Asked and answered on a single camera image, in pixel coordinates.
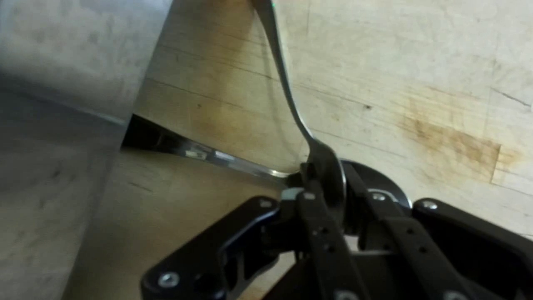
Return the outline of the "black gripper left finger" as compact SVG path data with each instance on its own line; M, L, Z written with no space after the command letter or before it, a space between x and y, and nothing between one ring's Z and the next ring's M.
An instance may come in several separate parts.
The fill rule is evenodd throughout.
M306 232L307 256L321 300L367 300L357 267L324 204L322 189L307 166L301 167L304 192L296 214Z

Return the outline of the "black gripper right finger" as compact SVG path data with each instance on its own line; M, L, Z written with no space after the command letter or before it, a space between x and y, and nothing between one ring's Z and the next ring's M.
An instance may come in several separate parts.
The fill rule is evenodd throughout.
M359 237L362 252L381 251L396 261L392 281L406 300L496 300L456 272L394 184L356 164L344 166L344 177L346 231Z

